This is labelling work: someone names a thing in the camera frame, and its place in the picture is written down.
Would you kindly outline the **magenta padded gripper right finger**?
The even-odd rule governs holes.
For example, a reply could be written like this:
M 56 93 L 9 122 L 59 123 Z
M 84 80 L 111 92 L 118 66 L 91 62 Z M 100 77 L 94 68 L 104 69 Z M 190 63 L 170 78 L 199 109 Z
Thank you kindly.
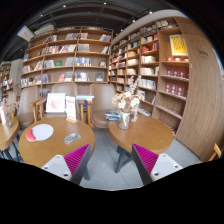
M 182 166 L 167 154 L 156 154 L 137 144 L 132 145 L 132 156 L 144 185 L 182 169 Z

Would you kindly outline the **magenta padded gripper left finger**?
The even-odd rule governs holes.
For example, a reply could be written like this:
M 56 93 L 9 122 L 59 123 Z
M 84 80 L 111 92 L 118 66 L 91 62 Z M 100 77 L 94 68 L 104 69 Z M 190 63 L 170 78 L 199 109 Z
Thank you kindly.
M 77 185 L 86 171 L 91 156 L 91 147 L 84 145 L 66 156 L 55 155 L 42 169 Z

